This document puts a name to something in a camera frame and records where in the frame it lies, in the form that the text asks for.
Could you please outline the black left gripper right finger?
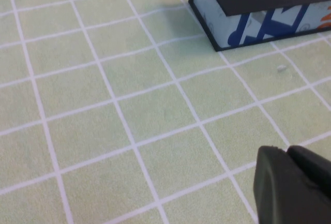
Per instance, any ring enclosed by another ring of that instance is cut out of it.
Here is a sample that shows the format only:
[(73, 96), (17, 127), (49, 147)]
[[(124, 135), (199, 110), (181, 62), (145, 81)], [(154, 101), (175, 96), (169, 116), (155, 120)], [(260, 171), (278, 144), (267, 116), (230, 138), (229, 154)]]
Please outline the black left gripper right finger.
[(330, 160), (299, 145), (288, 148), (287, 154), (322, 191), (323, 195), (330, 199)]

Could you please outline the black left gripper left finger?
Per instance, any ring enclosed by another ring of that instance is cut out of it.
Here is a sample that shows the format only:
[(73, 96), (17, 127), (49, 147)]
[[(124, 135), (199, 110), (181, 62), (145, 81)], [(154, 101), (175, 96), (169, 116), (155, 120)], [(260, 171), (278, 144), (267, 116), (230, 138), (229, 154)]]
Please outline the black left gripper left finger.
[(258, 149), (253, 192), (259, 223), (330, 223), (330, 199), (280, 148)]

